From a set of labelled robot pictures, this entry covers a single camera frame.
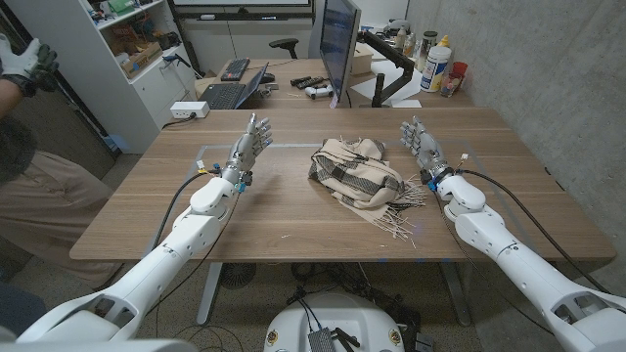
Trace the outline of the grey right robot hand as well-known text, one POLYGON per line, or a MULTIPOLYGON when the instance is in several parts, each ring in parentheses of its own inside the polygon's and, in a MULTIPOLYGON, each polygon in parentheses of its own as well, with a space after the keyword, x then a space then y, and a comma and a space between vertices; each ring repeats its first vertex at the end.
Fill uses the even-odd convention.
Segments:
POLYGON ((420 168, 423 185, 436 190, 439 183, 454 171, 446 160, 439 143, 426 131, 424 124, 417 116, 413 122, 403 121, 400 127, 400 142, 415 157, 420 168))

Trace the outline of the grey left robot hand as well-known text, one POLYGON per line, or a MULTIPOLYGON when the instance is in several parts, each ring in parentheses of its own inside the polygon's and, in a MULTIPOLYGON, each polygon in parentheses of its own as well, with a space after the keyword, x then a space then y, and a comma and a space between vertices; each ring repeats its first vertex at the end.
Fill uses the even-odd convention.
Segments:
POLYGON ((273 142, 269 121, 268 117, 258 120, 254 112, 250 115, 244 134, 229 151, 223 179, 236 185, 251 171, 256 158, 273 142))

